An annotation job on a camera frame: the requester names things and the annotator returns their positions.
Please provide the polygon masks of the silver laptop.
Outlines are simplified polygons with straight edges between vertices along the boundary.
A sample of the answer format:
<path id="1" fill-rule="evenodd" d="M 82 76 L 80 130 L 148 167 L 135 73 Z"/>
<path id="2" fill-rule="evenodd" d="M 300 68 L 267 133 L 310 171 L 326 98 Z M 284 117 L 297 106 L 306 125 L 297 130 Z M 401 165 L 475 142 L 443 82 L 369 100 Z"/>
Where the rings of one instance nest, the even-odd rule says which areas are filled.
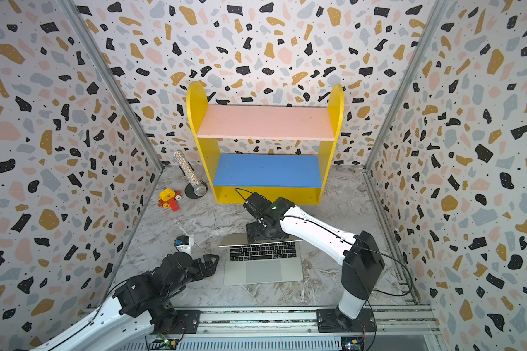
<path id="1" fill-rule="evenodd" d="M 221 247 L 227 248 L 224 285 L 301 281 L 300 241 L 290 235 L 284 239 L 250 244 L 245 234 L 227 235 L 220 243 Z"/>

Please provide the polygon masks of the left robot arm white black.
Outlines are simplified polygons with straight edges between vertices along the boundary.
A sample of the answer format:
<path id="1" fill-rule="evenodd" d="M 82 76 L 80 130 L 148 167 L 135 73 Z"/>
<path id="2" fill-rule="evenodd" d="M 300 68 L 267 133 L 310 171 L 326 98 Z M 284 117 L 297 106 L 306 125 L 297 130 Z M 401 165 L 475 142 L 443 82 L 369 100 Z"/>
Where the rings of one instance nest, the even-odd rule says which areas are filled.
<path id="1" fill-rule="evenodd" d="M 177 309 L 171 300 L 191 282 L 213 276 L 219 260 L 216 254 L 199 259 L 169 254 L 153 271 L 126 279 L 95 311 L 38 348 L 120 350 L 130 342 L 160 338 L 164 348 L 175 350 L 185 336 L 196 334 L 201 313 Z"/>

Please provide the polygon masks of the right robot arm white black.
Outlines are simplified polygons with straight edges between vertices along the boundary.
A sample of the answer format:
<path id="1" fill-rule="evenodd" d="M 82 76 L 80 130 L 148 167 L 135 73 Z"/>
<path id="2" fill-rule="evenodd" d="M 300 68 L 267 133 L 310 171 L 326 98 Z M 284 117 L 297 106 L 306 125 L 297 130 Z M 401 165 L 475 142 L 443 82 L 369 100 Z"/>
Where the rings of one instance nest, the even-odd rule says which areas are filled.
<path id="1" fill-rule="evenodd" d="M 366 231 L 345 232 L 310 216 L 299 206 L 279 197 L 270 202 L 258 193 L 244 201 L 244 209 L 266 239 L 293 235 L 326 253 L 341 266 L 343 294 L 338 313 L 355 320 L 370 298 L 385 268 L 375 238 Z"/>

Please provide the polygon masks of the yellow shelf pink blue boards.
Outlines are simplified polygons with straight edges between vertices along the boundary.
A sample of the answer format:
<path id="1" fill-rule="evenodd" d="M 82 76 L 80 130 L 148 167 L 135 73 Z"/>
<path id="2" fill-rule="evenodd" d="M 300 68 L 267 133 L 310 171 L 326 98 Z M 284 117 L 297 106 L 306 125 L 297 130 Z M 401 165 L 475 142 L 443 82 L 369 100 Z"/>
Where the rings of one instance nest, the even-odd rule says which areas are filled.
<path id="1" fill-rule="evenodd" d="M 242 203 L 249 192 L 296 204 L 321 202 L 341 134 L 344 91 L 332 88 L 326 108 L 210 105 L 201 82 L 190 84 L 190 128 L 214 199 Z M 218 141 L 301 140 L 319 142 L 316 155 L 222 153 Z"/>

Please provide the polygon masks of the red yellow toy vehicle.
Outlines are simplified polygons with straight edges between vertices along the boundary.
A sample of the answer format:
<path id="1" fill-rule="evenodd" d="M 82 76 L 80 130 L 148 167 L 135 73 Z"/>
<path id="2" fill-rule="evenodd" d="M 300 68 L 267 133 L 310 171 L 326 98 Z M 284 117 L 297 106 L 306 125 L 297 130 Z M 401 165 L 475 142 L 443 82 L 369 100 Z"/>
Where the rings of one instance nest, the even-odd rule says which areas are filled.
<path id="1" fill-rule="evenodd" d="M 180 190 L 166 189 L 159 194 L 158 206 L 164 209 L 171 209 L 173 212 L 179 210 L 178 202 L 182 199 Z"/>

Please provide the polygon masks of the glitter tube on black base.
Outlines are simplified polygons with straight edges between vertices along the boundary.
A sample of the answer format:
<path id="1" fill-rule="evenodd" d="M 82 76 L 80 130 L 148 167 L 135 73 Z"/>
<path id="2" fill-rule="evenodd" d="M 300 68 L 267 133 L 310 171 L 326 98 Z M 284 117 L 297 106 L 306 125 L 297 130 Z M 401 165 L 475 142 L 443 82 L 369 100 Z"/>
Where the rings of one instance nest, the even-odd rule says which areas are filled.
<path id="1" fill-rule="evenodd" d="M 182 151 L 176 151 L 174 153 L 174 158 L 177 161 L 179 168 L 182 170 L 183 175 L 188 180 L 188 184 L 184 190 L 185 195 L 190 199 L 199 199 L 205 196 L 208 191 L 208 186 L 196 176 L 193 168 Z"/>

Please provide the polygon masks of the left green circuit board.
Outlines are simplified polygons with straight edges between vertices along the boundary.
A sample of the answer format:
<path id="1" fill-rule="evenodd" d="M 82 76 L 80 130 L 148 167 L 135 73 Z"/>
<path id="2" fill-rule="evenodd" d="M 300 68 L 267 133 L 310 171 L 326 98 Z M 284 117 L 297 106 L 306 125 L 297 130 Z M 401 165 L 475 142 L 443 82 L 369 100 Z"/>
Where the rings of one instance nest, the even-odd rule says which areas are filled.
<path id="1" fill-rule="evenodd" d="M 146 349 L 148 349 L 149 351 L 177 350 L 178 345 L 178 339 L 168 339 L 164 335 L 159 335 L 152 341 L 146 343 Z"/>

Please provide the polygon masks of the right circuit board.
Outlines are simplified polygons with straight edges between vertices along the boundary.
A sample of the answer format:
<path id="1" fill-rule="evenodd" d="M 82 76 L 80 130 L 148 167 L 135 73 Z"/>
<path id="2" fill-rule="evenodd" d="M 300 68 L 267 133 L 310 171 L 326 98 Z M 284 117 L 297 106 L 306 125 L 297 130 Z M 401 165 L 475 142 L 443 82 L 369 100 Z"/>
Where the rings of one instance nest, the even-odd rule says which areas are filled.
<path id="1" fill-rule="evenodd" d="M 342 337 L 341 350 L 342 351 L 363 351 L 365 342 L 363 338 L 357 337 Z"/>

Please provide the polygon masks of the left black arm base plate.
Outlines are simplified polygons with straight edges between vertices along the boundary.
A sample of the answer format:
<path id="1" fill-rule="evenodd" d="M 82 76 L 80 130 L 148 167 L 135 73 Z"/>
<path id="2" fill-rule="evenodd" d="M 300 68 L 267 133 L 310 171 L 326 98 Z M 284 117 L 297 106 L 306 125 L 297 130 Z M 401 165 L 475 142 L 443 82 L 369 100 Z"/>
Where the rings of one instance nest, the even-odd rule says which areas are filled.
<path id="1" fill-rule="evenodd" d="M 154 333 L 159 334 L 196 334 L 201 318 L 201 310 L 197 309 L 170 309 L 162 312 L 155 310 L 151 319 Z"/>

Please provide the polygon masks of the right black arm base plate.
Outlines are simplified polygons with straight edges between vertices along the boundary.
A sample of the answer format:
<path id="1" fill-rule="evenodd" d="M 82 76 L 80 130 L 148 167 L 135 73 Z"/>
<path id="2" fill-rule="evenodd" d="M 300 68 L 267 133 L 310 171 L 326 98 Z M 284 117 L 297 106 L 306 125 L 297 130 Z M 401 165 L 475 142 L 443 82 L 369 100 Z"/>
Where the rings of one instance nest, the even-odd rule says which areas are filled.
<path id="1" fill-rule="evenodd" d="M 364 308 L 355 319 L 350 319 L 335 309 L 316 310 L 316 319 L 320 333 L 367 333 L 377 332 L 376 319 L 372 309 Z"/>

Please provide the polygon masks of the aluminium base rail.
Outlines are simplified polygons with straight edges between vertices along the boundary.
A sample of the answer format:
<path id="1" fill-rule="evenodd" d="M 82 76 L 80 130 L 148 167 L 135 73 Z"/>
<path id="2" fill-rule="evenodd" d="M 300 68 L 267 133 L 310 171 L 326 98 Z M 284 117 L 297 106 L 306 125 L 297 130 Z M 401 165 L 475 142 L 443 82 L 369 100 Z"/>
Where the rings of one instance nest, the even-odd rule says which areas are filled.
<path id="1" fill-rule="evenodd" d="M 316 310 L 326 307 L 199 308 L 197 333 L 177 350 L 341 350 L 342 337 L 363 338 L 364 350 L 445 350 L 427 307 L 372 309 L 377 332 L 320 333 Z M 130 342 L 120 350 L 148 350 Z"/>

